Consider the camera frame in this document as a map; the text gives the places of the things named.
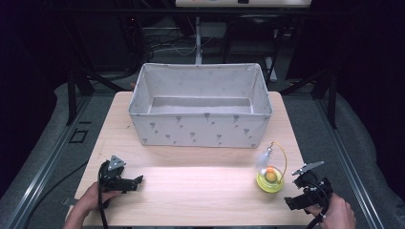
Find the aluminium floor rail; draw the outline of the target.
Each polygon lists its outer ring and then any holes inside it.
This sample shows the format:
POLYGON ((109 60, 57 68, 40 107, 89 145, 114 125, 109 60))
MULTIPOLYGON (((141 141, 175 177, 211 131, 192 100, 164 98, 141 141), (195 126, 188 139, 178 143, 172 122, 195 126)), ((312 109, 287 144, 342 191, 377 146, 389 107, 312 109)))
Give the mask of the aluminium floor rail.
POLYGON ((61 229, 94 149, 108 99, 83 97, 65 124, 60 102, 17 178, 0 199, 0 229, 61 229))
POLYGON ((318 112, 321 114, 322 120, 327 126, 328 132, 337 148, 337 155, 341 166, 344 168, 344 173, 350 183, 352 191, 358 202, 359 207, 371 229, 385 229, 380 216, 376 212, 374 204, 370 198, 368 191, 366 190, 357 170, 354 167, 352 159, 349 155, 347 147, 339 133, 339 130, 333 128, 330 124, 327 115, 327 105, 323 100, 315 99, 314 104, 317 107, 318 112))

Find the person's left hand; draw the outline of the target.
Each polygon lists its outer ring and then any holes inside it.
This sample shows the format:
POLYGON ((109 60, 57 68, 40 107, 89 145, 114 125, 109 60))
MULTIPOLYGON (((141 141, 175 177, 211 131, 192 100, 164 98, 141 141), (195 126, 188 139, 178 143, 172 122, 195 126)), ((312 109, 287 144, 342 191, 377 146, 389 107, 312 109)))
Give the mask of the person's left hand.
MULTIPOLYGON (((110 198, 114 198, 120 194, 120 191, 109 191, 101 193, 101 203, 106 202, 110 198)), ((77 201, 73 212, 79 213, 84 219, 88 214, 98 208, 98 183, 94 182, 77 201)))

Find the white desk leg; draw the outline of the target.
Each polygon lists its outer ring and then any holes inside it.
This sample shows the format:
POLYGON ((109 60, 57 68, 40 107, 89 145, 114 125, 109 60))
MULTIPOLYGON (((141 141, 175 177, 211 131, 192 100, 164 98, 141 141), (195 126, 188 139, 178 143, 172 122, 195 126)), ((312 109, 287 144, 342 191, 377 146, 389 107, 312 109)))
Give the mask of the white desk leg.
POLYGON ((201 19, 200 17, 196 17, 196 28, 195 28, 195 36, 196 36, 196 65, 201 65, 203 62, 203 50, 202 50, 202 37, 201 37, 201 19))

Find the black chair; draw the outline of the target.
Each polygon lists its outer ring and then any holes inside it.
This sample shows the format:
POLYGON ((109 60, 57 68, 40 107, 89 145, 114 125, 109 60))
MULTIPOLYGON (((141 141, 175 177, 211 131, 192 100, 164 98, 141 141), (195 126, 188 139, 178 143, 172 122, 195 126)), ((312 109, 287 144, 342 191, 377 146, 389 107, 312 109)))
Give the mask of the black chair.
POLYGON ((290 20, 282 15, 241 15, 226 24, 223 62, 230 55, 276 57, 290 20))

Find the person's right hand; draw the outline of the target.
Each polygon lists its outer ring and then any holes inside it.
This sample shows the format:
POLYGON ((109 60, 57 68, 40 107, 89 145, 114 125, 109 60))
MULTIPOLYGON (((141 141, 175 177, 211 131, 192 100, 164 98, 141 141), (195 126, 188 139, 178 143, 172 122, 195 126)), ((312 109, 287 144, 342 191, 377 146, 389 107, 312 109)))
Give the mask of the person's right hand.
POLYGON ((351 205, 333 193, 326 217, 319 222, 322 229, 355 229, 356 218, 351 205))

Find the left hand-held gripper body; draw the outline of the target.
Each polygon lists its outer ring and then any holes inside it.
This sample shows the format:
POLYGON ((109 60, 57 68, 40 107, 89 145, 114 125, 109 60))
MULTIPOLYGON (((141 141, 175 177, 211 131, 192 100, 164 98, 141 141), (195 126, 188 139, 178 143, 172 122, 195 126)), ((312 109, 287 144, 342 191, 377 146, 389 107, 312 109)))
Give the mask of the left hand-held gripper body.
POLYGON ((132 179, 122 178, 122 172, 126 163, 117 156, 111 156, 109 160, 103 162, 98 172, 98 183, 105 192, 123 192, 126 183, 132 183, 132 179))

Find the grey fabric storage box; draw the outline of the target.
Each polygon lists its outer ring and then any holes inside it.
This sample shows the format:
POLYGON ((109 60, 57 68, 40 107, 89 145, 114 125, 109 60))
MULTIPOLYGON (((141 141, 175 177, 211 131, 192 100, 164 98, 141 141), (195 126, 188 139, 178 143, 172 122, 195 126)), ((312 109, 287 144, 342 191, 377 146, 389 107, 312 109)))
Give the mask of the grey fabric storage box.
POLYGON ((144 145, 256 148, 272 104, 255 63, 146 63, 128 113, 144 145))

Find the black metal stand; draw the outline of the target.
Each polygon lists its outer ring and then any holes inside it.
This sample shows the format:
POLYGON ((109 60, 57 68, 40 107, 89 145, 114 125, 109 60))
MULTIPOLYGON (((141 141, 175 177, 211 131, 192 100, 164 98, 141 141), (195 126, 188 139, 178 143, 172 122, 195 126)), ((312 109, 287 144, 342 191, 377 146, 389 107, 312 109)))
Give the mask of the black metal stand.
POLYGON ((336 128, 335 111, 337 98, 337 75, 334 71, 322 70, 310 77, 299 80, 288 88, 280 91, 281 95, 292 94, 305 85, 314 81, 315 86, 310 92, 313 99, 322 99, 325 94, 328 95, 327 120, 333 129, 336 128))
POLYGON ((76 89, 84 96, 92 96, 95 92, 94 87, 90 83, 90 80, 93 79, 102 85, 106 86, 107 88, 117 92, 129 92, 129 89, 124 89, 119 85, 111 82, 107 78, 104 78, 98 73, 92 72, 87 69, 81 68, 74 68, 70 71, 68 75, 68 105, 69 105, 69 117, 66 123, 67 126, 71 125, 76 116, 77 116, 77 108, 76 108, 76 89))

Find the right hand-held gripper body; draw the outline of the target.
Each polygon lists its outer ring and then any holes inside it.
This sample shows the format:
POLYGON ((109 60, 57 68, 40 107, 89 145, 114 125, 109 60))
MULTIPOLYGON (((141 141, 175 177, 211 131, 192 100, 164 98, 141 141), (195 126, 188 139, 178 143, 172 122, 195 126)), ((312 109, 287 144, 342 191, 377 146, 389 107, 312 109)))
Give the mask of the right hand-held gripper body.
POLYGON ((326 177, 319 179, 313 172, 313 169, 323 164, 324 161, 305 164, 291 174, 297 176, 293 183, 298 189, 303 189, 302 195, 306 197, 306 201, 301 204, 308 205, 309 207, 318 205, 322 207, 323 211, 327 211, 329 209, 330 197, 333 193, 330 181, 326 177))

